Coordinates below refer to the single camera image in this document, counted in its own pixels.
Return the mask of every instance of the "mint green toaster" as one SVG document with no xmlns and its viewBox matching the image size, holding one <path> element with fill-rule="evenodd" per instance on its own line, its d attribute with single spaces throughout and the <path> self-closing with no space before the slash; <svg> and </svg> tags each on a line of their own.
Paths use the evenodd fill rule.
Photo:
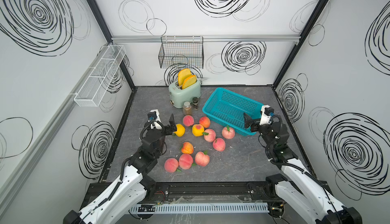
<svg viewBox="0 0 390 224">
<path fill-rule="evenodd" d="M 184 102 L 192 102 L 193 97 L 200 98 L 200 80 L 196 80 L 196 83 L 190 85 L 184 90 L 180 89 L 178 81 L 173 82 L 168 87 L 171 104 L 176 108 L 182 108 Z"/>
</svg>

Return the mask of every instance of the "black wire basket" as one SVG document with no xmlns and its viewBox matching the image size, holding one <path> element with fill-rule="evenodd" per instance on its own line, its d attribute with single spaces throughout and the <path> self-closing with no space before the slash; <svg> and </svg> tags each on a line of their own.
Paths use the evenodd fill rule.
<svg viewBox="0 0 390 224">
<path fill-rule="evenodd" d="M 160 68 L 168 68 L 181 63 L 203 69 L 202 36 L 163 36 L 158 54 Z"/>
</svg>

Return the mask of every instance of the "blue plastic basket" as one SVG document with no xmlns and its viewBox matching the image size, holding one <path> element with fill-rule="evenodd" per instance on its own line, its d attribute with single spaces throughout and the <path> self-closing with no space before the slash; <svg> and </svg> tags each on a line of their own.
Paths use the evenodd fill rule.
<svg viewBox="0 0 390 224">
<path fill-rule="evenodd" d="M 250 128 L 244 128 L 244 113 L 253 119 L 261 117 L 263 104 L 224 88 L 217 88 L 206 101 L 202 111 L 211 120 L 222 126 L 229 125 L 243 135 L 255 135 Z"/>
</svg>

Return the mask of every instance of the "bread slice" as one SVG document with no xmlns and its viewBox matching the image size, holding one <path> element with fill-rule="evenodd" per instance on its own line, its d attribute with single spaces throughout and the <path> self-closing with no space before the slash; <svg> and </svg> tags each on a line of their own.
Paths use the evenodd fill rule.
<svg viewBox="0 0 390 224">
<path fill-rule="evenodd" d="M 196 83 L 196 75 L 191 75 L 183 81 L 182 90 Z"/>
<path fill-rule="evenodd" d="M 178 74 L 179 86 L 182 85 L 184 80 L 191 75 L 192 75 L 192 73 L 191 73 L 191 70 L 189 68 L 184 68 L 183 70 L 181 70 Z"/>
</svg>

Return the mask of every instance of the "spice jar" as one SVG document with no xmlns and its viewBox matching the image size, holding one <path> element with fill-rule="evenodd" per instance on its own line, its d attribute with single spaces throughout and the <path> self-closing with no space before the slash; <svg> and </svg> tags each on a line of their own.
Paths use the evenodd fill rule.
<svg viewBox="0 0 390 224">
<path fill-rule="evenodd" d="M 193 104 L 194 109 L 197 110 L 198 109 L 198 98 L 197 97 L 192 98 L 192 104 Z"/>
<path fill-rule="evenodd" d="M 183 113 L 184 113 L 184 115 L 191 115 L 192 114 L 192 106 L 191 106 L 191 103 L 189 101 L 184 102 Z"/>
</svg>

